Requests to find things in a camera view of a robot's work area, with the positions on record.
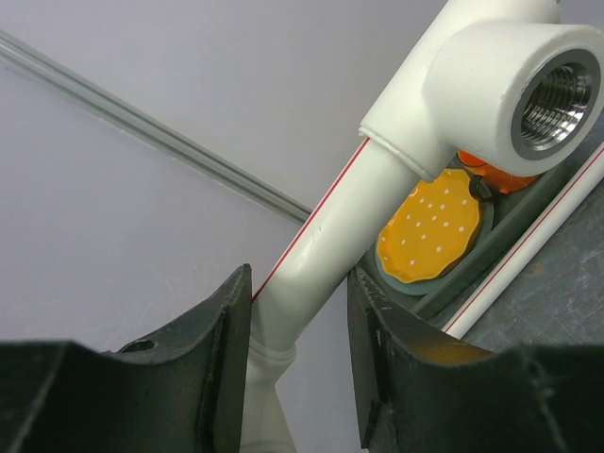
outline red line on pipe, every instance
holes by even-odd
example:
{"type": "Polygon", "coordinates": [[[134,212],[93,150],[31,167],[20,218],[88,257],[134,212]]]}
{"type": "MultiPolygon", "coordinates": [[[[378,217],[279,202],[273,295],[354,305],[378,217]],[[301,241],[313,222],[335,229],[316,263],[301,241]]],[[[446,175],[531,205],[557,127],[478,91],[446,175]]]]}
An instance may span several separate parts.
{"type": "Polygon", "coordinates": [[[564,193],[562,194],[562,196],[558,199],[558,201],[547,211],[547,213],[544,215],[544,217],[539,221],[539,223],[537,225],[535,225],[533,227],[533,229],[530,231],[530,233],[528,234],[528,236],[520,243],[520,245],[518,245],[516,247],[516,249],[512,252],[511,255],[508,256],[508,258],[503,262],[503,264],[501,265],[501,267],[499,269],[497,269],[497,272],[495,272],[488,280],[487,282],[484,284],[484,286],[480,289],[480,291],[472,298],[470,299],[470,302],[468,303],[468,305],[461,311],[460,314],[457,315],[457,317],[453,320],[453,322],[451,323],[451,325],[448,327],[447,330],[445,330],[445,333],[447,333],[454,325],[455,323],[457,323],[460,318],[463,316],[463,314],[472,306],[472,304],[474,304],[476,302],[476,299],[478,299],[478,297],[482,294],[482,292],[487,288],[487,286],[489,286],[489,284],[495,279],[495,277],[497,277],[499,275],[499,273],[503,270],[503,268],[506,266],[506,264],[508,264],[508,262],[516,255],[516,253],[518,253],[518,250],[520,250],[520,248],[525,244],[526,241],[529,240],[529,238],[535,233],[535,231],[537,231],[537,229],[541,226],[541,224],[545,221],[545,219],[549,216],[549,214],[552,213],[552,211],[560,204],[560,202],[564,199],[565,196],[568,195],[568,193],[570,192],[570,190],[575,187],[575,185],[579,182],[579,180],[583,177],[583,175],[585,175],[585,172],[587,172],[587,170],[589,170],[589,168],[594,165],[594,163],[596,162],[596,160],[600,157],[600,155],[604,153],[604,148],[600,149],[600,151],[597,153],[597,156],[594,158],[594,160],[592,160],[590,162],[590,164],[585,167],[583,169],[583,171],[579,174],[579,177],[577,177],[577,179],[575,179],[575,181],[564,191],[564,193]]]}
{"type": "Polygon", "coordinates": [[[281,256],[281,258],[279,259],[279,261],[277,261],[277,264],[275,264],[275,267],[273,268],[273,270],[271,271],[271,273],[269,274],[269,276],[266,278],[266,280],[264,280],[264,283],[262,283],[262,286],[260,286],[260,289],[256,292],[256,294],[254,294],[254,297],[252,298],[252,303],[254,303],[256,301],[256,299],[258,298],[258,296],[260,295],[260,293],[262,292],[262,290],[266,287],[266,285],[271,280],[271,278],[273,277],[273,275],[277,272],[277,270],[278,270],[279,266],[281,265],[281,263],[283,261],[285,261],[285,259],[288,257],[288,255],[290,254],[290,252],[292,251],[292,249],[294,248],[294,246],[297,244],[297,242],[300,239],[300,237],[302,237],[302,235],[304,234],[304,232],[310,226],[310,223],[312,222],[312,220],[316,217],[316,215],[319,213],[319,211],[321,210],[321,208],[326,204],[326,202],[329,199],[329,197],[333,194],[333,191],[336,190],[336,187],[338,187],[338,184],[340,184],[340,182],[342,181],[342,179],[344,178],[344,176],[346,175],[346,173],[348,173],[348,170],[350,170],[350,167],[352,167],[352,164],[355,162],[355,160],[357,159],[357,157],[361,154],[361,151],[363,150],[363,148],[365,147],[365,145],[368,144],[368,143],[369,143],[369,139],[368,138],[365,139],[363,141],[363,143],[361,143],[361,146],[359,146],[359,149],[357,149],[357,152],[348,161],[348,163],[346,164],[346,166],[344,167],[344,169],[342,170],[342,172],[340,173],[340,175],[338,176],[338,178],[333,182],[333,184],[331,185],[331,187],[329,188],[329,190],[327,191],[327,193],[325,194],[325,196],[321,199],[321,201],[319,202],[319,204],[317,205],[317,207],[314,209],[314,211],[310,215],[309,219],[306,221],[306,223],[302,226],[302,228],[300,228],[300,230],[298,231],[298,233],[295,235],[294,240],[287,247],[287,249],[285,250],[285,253],[283,253],[283,255],[281,256]]]}

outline dark gray surface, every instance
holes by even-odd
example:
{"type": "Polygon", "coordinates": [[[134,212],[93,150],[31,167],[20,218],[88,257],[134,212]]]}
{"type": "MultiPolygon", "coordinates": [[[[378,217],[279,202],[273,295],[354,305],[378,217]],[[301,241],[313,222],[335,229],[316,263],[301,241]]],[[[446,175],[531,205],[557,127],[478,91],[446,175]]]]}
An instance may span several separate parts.
{"type": "MultiPolygon", "coordinates": [[[[579,168],[604,141],[604,115],[570,158],[579,168]]],[[[447,307],[448,319],[473,291],[447,307]]],[[[604,344],[604,183],[544,246],[467,333],[464,340],[493,351],[515,344],[604,344]]]]}

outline white pipe with red stripe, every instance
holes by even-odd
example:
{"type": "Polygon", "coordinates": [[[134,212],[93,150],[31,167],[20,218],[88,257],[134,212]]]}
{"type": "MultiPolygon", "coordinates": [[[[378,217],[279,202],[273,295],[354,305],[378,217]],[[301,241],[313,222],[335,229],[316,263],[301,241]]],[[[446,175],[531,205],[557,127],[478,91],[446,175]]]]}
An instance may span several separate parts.
{"type": "Polygon", "coordinates": [[[458,149],[538,175],[583,140],[604,106],[604,38],[559,20],[556,0],[449,0],[415,45],[362,120],[365,141],[255,297],[243,451],[294,448],[285,423],[271,431],[250,417],[283,421],[273,386],[295,341],[420,178],[438,177],[458,149]],[[564,84],[574,91],[544,95],[564,84]],[[274,404],[259,411],[262,400],[274,404]]]}
{"type": "Polygon", "coordinates": [[[250,347],[293,358],[294,343],[419,182],[365,139],[260,288],[250,347]]]}
{"type": "Polygon", "coordinates": [[[457,313],[443,331],[460,339],[493,305],[510,283],[556,233],[577,206],[604,178],[604,143],[587,159],[579,171],[554,198],[544,212],[518,240],[457,313]]]}

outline white pipe elbow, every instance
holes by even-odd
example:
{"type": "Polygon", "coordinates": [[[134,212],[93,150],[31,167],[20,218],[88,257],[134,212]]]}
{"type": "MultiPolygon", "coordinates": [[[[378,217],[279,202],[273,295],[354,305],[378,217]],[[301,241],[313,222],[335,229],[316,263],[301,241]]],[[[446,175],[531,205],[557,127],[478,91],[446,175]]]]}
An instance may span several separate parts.
{"type": "Polygon", "coordinates": [[[424,180],[458,149],[517,176],[568,157],[604,106],[602,33],[555,0],[450,0],[361,122],[424,180]]]}

